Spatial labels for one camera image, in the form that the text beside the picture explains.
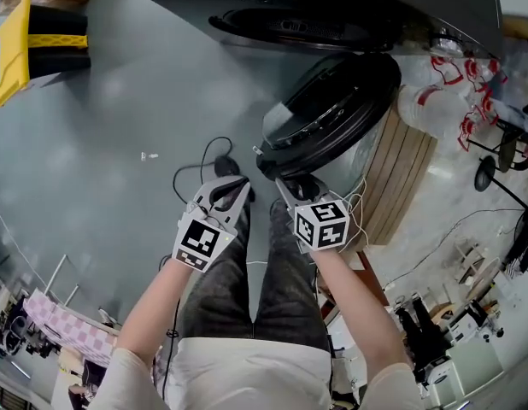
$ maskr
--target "black lid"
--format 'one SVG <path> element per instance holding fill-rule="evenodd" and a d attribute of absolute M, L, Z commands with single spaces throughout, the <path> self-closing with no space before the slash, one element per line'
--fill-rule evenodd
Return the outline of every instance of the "black lid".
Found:
<path fill-rule="evenodd" d="M 389 55 L 346 53 L 320 61 L 264 117 L 257 166 L 270 179 L 323 167 L 380 121 L 400 84 L 399 67 Z"/>

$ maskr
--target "white shirt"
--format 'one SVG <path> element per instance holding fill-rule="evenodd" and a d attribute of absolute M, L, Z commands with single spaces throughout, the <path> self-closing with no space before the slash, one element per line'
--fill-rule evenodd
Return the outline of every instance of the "white shirt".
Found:
<path fill-rule="evenodd" d="M 320 349 L 263 340 L 186 338 L 170 369 L 177 393 L 167 396 L 174 410 L 326 410 L 330 375 L 331 357 Z M 139 408 L 168 409 L 144 363 L 117 349 L 90 410 Z M 369 385 L 361 408 L 423 409 L 409 367 L 383 370 Z"/>

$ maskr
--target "pink checkered cloth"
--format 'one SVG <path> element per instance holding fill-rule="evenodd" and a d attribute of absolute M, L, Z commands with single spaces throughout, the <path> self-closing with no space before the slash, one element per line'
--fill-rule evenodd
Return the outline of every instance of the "pink checkered cloth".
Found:
<path fill-rule="evenodd" d="M 52 342 L 75 348 L 85 359 L 108 367 L 116 336 L 77 318 L 38 289 L 24 301 L 23 308 Z"/>

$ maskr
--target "gray jeans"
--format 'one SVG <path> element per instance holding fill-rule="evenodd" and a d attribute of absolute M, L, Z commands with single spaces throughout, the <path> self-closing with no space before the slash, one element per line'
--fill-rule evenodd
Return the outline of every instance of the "gray jeans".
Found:
<path fill-rule="evenodd" d="M 314 272 L 287 225 L 285 204 L 271 210 L 270 252 L 255 322 L 249 316 L 247 244 L 249 204 L 238 237 L 204 273 L 179 316 L 183 337 L 229 337 L 294 343 L 329 351 L 326 327 L 312 290 Z"/>

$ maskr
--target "gray floor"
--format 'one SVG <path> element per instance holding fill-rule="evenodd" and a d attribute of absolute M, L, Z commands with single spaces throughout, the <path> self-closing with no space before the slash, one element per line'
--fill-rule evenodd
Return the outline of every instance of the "gray floor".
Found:
<path fill-rule="evenodd" d="M 104 306 L 124 319 L 173 246 L 183 211 L 173 173 L 214 137 L 234 141 L 257 192 L 249 260 L 266 259 L 278 192 L 251 148 L 261 117 L 319 58 L 221 46 L 150 0 L 91 0 L 86 13 L 91 71 L 0 109 L 0 213 L 39 276 L 18 253 L 4 270 L 42 286 L 68 254 L 53 291 L 64 300 L 79 282 L 73 308 L 95 316 Z M 142 162 L 141 152 L 159 157 Z M 340 176 L 334 186 L 352 182 Z M 198 185 L 193 171 L 179 188 L 190 197 Z M 0 237 L 15 251 L 1 225 Z M 255 296 L 264 268 L 251 267 Z"/>

